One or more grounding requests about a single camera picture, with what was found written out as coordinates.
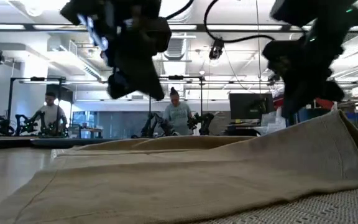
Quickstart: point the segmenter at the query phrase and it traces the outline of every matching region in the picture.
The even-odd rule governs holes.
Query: man
[[[62,110],[61,107],[55,105],[56,95],[52,92],[48,92],[45,94],[45,102],[46,105],[41,107],[39,111],[45,112],[45,125],[46,127],[54,123],[57,118],[57,110],[59,109],[59,117],[63,119],[63,123],[67,124],[67,118],[65,116],[65,112]]]

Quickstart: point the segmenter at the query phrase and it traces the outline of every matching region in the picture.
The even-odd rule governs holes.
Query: red object
[[[323,100],[320,98],[316,98],[316,103],[318,103],[324,109],[331,109],[334,106],[334,102],[331,100]]]
[[[277,98],[273,100],[274,109],[278,109],[279,107],[283,106],[284,98]]]

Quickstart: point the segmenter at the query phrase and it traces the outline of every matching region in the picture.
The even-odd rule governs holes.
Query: wrinkled cloth
[[[174,136],[74,148],[0,204],[0,223],[191,223],[358,188],[340,111],[266,136]]]

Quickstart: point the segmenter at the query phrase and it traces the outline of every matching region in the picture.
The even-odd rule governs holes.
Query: gray shirt
[[[57,108],[59,108],[59,116],[65,116],[65,112],[62,110],[61,107],[57,105],[52,106],[43,106],[39,110],[45,112],[45,125],[48,126],[50,123],[56,121],[57,118]]]
[[[167,119],[174,130],[180,135],[189,135],[190,130],[187,126],[190,107],[186,103],[180,103],[178,106],[168,105],[164,112],[164,119]]]

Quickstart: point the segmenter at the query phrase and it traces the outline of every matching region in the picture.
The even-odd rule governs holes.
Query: woman
[[[168,120],[180,135],[189,135],[190,130],[187,121],[192,117],[190,107],[179,101],[179,93],[174,87],[171,88],[170,98],[171,104],[165,109],[164,119]]]

